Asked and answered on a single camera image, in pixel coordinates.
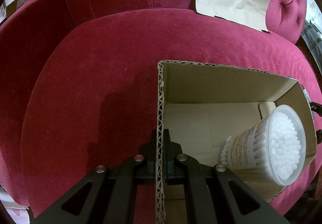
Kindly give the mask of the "red velvet tufted sofa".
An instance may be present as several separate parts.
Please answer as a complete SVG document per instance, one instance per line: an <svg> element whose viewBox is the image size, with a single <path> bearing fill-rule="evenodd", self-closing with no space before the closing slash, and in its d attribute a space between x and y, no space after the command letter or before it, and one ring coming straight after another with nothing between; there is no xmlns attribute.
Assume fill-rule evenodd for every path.
<svg viewBox="0 0 322 224"><path fill-rule="evenodd" d="M136 155L157 125L157 64L256 68L319 83L296 46L306 0L272 0L269 31L195 0L27 0L1 26L1 184L41 214L97 165Z"/></svg>

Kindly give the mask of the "cardboard box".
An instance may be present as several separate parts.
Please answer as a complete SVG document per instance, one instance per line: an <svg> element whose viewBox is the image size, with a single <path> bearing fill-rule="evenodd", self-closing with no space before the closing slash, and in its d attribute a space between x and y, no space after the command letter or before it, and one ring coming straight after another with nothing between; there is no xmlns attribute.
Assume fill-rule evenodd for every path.
<svg viewBox="0 0 322 224"><path fill-rule="evenodd" d="M184 154L212 167L221 164L221 148L229 137L238 136L253 127L280 105L290 106L298 114L304 127L306 157L300 173L302 176L303 170L316 157L317 137L311 108L296 79L234 66L182 61L159 62L157 222L166 223L167 198L183 198L183 192L168 195L165 184L165 130L169 130L171 141L181 145ZM287 187L275 183L242 181L268 205Z"/></svg>

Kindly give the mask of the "cotton swab plastic jar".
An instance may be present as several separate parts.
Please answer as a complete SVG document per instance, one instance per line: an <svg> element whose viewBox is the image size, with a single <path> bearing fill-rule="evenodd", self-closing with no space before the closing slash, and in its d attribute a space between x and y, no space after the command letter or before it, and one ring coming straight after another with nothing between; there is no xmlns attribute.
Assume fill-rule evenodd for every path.
<svg viewBox="0 0 322 224"><path fill-rule="evenodd" d="M247 182L288 186L300 176L306 157L306 136L298 114L288 105L270 115L221 148L219 163Z"/></svg>

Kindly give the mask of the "grey plaid blanket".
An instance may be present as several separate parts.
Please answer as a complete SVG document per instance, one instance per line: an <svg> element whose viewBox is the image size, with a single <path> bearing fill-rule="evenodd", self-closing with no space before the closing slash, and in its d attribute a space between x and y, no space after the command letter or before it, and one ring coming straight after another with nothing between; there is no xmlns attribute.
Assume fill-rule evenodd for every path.
<svg viewBox="0 0 322 224"><path fill-rule="evenodd" d="M305 20L301 36L312 53L315 62L321 66L321 32L312 22Z"/></svg>

